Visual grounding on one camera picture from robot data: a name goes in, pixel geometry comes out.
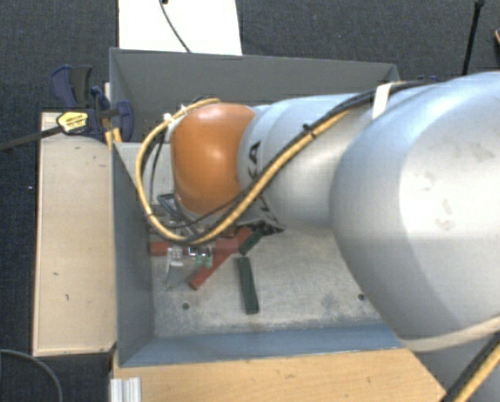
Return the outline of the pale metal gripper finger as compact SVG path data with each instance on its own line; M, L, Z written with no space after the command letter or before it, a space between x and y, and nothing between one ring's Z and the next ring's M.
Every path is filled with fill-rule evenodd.
M171 290L177 287L185 278L187 261L181 247L169 247L167 250L166 274L164 288Z

